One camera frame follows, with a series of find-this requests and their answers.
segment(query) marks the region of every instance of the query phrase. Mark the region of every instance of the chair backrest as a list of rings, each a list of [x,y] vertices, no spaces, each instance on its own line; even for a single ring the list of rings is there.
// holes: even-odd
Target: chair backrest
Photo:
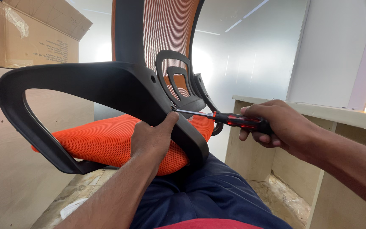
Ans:
[[[191,47],[203,3],[204,0],[114,0],[112,11],[113,60],[154,70],[172,102],[193,111],[206,106],[191,86]],[[189,63],[164,53],[164,60],[156,67],[161,50],[178,52]]]

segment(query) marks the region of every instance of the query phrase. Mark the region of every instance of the seat cushion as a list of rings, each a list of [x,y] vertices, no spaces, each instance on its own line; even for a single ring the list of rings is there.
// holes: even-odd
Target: seat cushion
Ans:
[[[140,120],[128,114],[103,119],[82,126],[52,133],[63,148],[74,158],[99,162],[116,167],[130,159],[131,136],[135,124]],[[188,121],[208,141],[214,122],[206,117],[194,115]],[[160,164],[157,175],[176,172],[189,163],[185,152],[173,141]]]

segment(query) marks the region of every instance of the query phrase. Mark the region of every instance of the left hand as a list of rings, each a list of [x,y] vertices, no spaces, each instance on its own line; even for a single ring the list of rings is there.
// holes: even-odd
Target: left hand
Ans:
[[[131,137],[131,158],[147,154],[160,164],[168,152],[170,134],[177,120],[179,114],[170,112],[158,126],[151,127],[144,121],[136,123]]]

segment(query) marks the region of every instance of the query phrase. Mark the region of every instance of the screwdriver handle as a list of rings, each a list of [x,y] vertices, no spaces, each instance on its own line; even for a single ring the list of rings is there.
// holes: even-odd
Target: screwdriver handle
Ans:
[[[216,111],[213,114],[213,120],[215,123],[237,126],[249,131],[256,130],[267,135],[273,134],[269,122],[264,118],[249,118],[240,114],[220,113]]]

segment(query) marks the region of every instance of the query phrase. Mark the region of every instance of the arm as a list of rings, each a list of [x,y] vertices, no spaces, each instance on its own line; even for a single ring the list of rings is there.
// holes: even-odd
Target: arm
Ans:
[[[366,146],[318,127],[281,100],[244,107],[241,113],[270,122],[275,132],[271,137],[252,133],[262,146],[281,147],[327,171],[366,201]],[[248,134],[241,130],[240,140]]]
[[[170,133],[178,119],[176,112],[170,112],[156,127],[137,123],[131,137],[131,159],[56,228],[129,228],[169,149]]]

